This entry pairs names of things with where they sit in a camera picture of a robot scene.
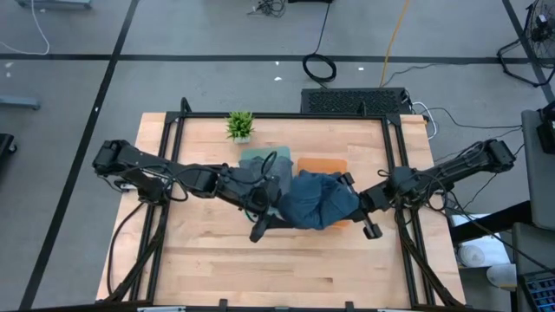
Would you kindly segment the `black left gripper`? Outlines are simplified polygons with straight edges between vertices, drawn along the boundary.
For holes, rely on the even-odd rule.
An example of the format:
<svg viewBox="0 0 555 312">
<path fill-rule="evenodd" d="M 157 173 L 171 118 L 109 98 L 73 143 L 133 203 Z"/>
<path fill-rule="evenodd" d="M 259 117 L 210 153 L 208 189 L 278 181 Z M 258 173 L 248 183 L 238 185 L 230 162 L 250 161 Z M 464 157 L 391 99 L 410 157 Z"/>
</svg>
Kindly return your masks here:
<svg viewBox="0 0 555 312">
<path fill-rule="evenodd" d="M 276 206 L 281 199 L 281 187 L 278 176 L 264 178 L 263 181 L 252 187 L 243 198 L 241 207 L 256 215 L 267 213 L 272 206 Z M 259 216 L 252 226 L 250 241 L 257 243 L 271 225 L 272 216 Z"/>
</svg>

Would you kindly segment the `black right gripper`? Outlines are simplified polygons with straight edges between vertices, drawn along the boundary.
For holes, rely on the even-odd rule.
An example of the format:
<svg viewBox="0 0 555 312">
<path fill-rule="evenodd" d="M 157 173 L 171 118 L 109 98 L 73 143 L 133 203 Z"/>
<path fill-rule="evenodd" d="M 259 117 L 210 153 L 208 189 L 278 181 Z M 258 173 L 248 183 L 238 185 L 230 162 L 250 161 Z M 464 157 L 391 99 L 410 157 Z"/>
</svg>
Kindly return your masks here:
<svg viewBox="0 0 555 312">
<path fill-rule="evenodd" d="M 353 192 L 355 190 L 353 187 L 355 181 L 349 172 L 343 173 L 339 177 L 339 181 L 341 184 L 345 185 L 350 192 Z M 390 199 L 386 196 L 383 187 L 379 185 L 373 186 L 360 192 L 359 199 L 360 207 L 366 213 L 372 213 L 378 210 L 386 211 L 390 208 Z M 363 222 L 363 233 L 368 240 L 377 239 L 382 236 L 382 231 L 379 225 L 373 223 L 368 216 L 365 217 Z"/>
</svg>

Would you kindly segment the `blue denim baseball cap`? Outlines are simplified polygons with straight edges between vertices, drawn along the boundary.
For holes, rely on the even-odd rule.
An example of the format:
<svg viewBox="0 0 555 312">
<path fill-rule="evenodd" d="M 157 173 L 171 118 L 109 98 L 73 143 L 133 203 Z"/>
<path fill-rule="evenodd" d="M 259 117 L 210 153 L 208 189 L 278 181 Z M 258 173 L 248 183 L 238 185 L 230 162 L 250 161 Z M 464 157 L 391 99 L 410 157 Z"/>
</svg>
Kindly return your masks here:
<svg viewBox="0 0 555 312">
<path fill-rule="evenodd" d="M 298 229 L 324 230 L 354 212 L 359 198 L 340 181 L 341 174 L 302 170 L 278 201 L 284 220 Z"/>
</svg>

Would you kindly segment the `grey baseball cap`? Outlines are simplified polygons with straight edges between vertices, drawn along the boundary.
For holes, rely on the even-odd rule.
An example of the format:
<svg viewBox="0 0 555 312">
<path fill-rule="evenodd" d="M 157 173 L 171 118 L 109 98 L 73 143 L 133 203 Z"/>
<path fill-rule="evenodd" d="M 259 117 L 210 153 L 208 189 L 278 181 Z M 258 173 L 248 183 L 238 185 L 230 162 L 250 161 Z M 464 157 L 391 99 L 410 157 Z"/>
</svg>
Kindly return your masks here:
<svg viewBox="0 0 555 312">
<path fill-rule="evenodd" d="M 290 159 L 277 156 L 273 163 L 268 160 L 264 165 L 264 159 L 256 156 L 252 159 L 242 159 L 238 164 L 240 168 L 251 171 L 255 178 L 261 178 L 263 175 L 267 177 L 278 177 L 278 185 L 282 194 L 285 195 L 290 191 L 293 178 L 293 162 Z"/>
</svg>

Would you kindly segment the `orange translucent plastic bin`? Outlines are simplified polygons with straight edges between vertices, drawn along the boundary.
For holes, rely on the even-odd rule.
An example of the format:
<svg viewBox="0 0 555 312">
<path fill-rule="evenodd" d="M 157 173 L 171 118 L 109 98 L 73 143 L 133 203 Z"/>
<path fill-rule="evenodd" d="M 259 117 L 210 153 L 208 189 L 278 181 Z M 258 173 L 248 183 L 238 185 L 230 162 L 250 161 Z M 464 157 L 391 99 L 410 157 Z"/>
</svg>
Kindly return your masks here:
<svg viewBox="0 0 555 312">
<path fill-rule="evenodd" d="M 297 161 L 297 174 L 301 171 L 332 174 L 347 172 L 348 163 L 344 159 L 315 159 L 299 158 Z"/>
</svg>

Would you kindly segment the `teal translucent plastic bin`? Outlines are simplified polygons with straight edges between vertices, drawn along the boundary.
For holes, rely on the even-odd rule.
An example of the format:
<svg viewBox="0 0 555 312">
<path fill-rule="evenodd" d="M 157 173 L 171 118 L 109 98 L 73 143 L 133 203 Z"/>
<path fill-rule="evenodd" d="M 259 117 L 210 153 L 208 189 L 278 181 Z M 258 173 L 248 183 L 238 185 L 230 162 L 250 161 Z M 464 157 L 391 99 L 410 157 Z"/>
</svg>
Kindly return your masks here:
<svg viewBox="0 0 555 312">
<path fill-rule="evenodd" d="M 271 152 L 276 152 L 277 156 L 283 156 L 291 160 L 291 150 L 287 146 L 275 146 L 269 148 L 252 148 L 252 149 L 245 149 L 241 154 L 241 159 L 252 159 L 256 156 L 263 158 L 264 160 L 270 155 Z"/>
</svg>

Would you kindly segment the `black perforated computer case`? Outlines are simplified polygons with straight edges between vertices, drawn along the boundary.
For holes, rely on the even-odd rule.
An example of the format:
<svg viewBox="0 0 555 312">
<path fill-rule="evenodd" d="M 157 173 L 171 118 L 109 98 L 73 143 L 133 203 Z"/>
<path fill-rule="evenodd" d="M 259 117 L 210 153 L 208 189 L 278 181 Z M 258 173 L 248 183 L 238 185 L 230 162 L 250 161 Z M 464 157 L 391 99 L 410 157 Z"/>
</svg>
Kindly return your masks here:
<svg viewBox="0 0 555 312">
<path fill-rule="evenodd" d="M 412 101 L 405 88 L 305 88 L 305 114 L 410 114 Z"/>
</svg>

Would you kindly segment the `green plant in white pot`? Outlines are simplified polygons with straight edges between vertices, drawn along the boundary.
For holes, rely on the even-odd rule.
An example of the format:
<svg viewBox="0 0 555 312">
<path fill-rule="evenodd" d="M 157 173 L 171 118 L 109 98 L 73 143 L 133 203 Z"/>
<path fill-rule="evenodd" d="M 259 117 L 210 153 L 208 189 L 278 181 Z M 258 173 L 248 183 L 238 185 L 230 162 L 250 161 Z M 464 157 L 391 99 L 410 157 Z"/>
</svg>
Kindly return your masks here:
<svg viewBox="0 0 555 312">
<path fill-rule="evenodd" d="M 235 144 L 247 144 L 254 131 L 252 112 L 230 112 L 226 120 L 227 138 Z"/>
</svg>

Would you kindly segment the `white cylindrical roll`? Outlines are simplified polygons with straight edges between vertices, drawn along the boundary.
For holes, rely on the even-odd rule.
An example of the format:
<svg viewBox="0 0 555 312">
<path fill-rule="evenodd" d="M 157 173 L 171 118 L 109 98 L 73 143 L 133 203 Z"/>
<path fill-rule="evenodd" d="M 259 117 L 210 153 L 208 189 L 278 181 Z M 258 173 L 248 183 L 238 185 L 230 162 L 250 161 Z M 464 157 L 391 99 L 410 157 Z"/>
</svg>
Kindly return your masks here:
<svg viewBox="0 0 555 312">
<path fill-rule="evenodd" d="M 457 254 L 460 263 L 467 268 L 479 268 L 486 263 L 484 252 L 475 245 L 462 245 Z"/>
</svg>

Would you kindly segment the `grey desk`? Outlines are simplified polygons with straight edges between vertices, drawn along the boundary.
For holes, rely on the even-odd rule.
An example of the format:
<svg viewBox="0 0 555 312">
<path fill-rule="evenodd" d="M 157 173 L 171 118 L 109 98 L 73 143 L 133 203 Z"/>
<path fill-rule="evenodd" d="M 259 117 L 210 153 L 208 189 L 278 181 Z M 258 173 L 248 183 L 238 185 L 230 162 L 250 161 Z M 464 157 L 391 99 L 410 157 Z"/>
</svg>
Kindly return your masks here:
<svg viewBox="0 0 555 312">
<path fill-rule="evenodd" d="M 540 144 L 539 112 L 525 110 L 521 121 L 532 221 L 540 228 L 555 231 L 555 154 L 545 153 Z"/>
</svg>

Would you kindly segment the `black desk device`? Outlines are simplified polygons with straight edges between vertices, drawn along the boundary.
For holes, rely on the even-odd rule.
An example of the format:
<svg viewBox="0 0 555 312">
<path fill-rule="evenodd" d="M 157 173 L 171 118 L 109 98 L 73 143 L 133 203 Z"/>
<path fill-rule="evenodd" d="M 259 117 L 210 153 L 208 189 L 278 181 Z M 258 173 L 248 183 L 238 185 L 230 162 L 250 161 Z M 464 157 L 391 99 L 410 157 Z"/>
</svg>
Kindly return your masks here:
<svg viewBox="0 0 555 312">
<path fill-rule="evenodd" d="M 555 154 L 555 101 L 539 110 L 539 118 L 536 131 L 540 145 L 545 153 Z"/>
</svg>

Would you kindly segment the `black floor fan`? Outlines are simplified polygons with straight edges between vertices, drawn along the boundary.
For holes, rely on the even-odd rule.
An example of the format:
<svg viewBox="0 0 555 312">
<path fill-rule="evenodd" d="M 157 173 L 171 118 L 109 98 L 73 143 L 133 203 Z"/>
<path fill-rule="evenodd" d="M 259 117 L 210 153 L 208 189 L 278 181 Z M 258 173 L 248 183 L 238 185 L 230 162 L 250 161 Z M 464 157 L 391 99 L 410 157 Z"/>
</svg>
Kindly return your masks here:
<svg viewBox="0 0 555 312">
<path fill-rule="evenodd" d="M 526 7 L 525 25 L 518 35 L 515 41 L 497 51 L 497 58 L 503 72 L 535 88 L 543 87 L 555 76 L 555 0 L 533 0 Z M 530 81 L 509 70 L 504 54 L 518 46 L 529 47 L 532 53 L 532 63 L 551 70 L 545 82 Z"/>
</svg>

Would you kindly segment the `black cart base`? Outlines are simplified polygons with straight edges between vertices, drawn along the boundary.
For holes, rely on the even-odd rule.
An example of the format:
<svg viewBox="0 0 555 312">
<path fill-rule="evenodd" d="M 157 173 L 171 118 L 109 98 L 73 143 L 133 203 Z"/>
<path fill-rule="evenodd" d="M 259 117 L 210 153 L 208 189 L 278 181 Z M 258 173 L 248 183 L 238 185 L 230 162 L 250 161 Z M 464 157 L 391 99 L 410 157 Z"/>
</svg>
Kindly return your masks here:
<svg viewBox="0 0 555 312">
<path fill-rule="evenodd" d="M 17 151 L 15 137 L 9 133 L 0 133 L 0 157 Z"/>
</svg>

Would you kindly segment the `grey cart base leg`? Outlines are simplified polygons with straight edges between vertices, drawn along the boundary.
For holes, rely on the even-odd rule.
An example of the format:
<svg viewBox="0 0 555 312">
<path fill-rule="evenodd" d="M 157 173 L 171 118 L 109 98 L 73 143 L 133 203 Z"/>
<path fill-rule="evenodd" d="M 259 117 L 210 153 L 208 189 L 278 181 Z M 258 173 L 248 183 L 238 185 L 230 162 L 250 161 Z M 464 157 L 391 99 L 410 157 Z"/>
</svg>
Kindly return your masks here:
<svg viewBox="0 0 555 312">
<path fill-rule="evenodd" d="M 67 8 L 83 8 L 90 10 L 92 8 L 92 0 L 14 0 L 22 8 L 31 7 L 34 5 L 36 8 L 47 7 L 67 7 Z"/>
<path fill-rule="evenodd" d="M 0 95 L 0 107 L 18 107 L 38 110 L 41 105 L 36 98 Z"/>
</svg>

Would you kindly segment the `black aluminium table frame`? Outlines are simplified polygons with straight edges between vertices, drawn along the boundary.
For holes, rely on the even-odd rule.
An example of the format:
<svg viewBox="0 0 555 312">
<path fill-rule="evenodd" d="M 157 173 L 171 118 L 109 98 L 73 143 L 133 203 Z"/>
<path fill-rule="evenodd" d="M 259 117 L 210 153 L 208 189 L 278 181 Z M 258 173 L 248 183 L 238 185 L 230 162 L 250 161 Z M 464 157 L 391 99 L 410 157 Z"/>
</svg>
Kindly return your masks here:
<svg viewBox="0 0 555 312">
<path fill-rule="evenodd" d="M 287 146 L 293 160 L 342 159 L 355 185 L 380 181 L 388 162 L 418 169 L 433 165 L 421 116 L 404 114 L 383 135 L 380 120 L 358 116 L 258 113 L 251 147 Z M 127 299 L 158 305 L 406 309 L 439 303 L 414 259 L 402 249 L 393 211 L 372 220 L 382 236 L 367 239 L 362 224 L 342 222 L 324 231 L 268 231 L 249 240 L 251 222 L 218 199 L 180 197 L 167 210 L 158 260 L 149 260 Z"/>
</svg>

